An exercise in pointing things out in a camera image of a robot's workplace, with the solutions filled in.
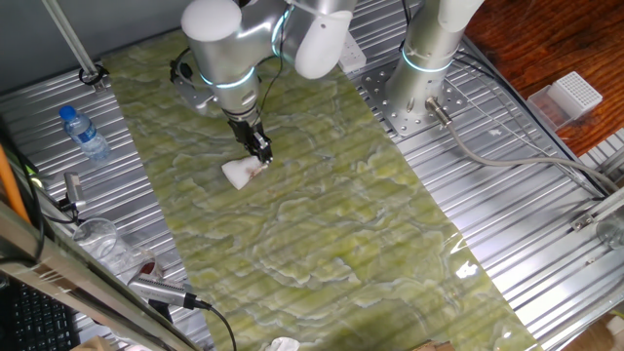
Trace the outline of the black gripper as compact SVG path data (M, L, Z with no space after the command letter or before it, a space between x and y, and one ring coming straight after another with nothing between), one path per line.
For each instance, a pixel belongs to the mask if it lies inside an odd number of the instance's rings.
M271 140L265 137L262 122L259 118L251 120L228 120L228 125L235 138L243 143L248 152L259 159L262 164L273 161Z

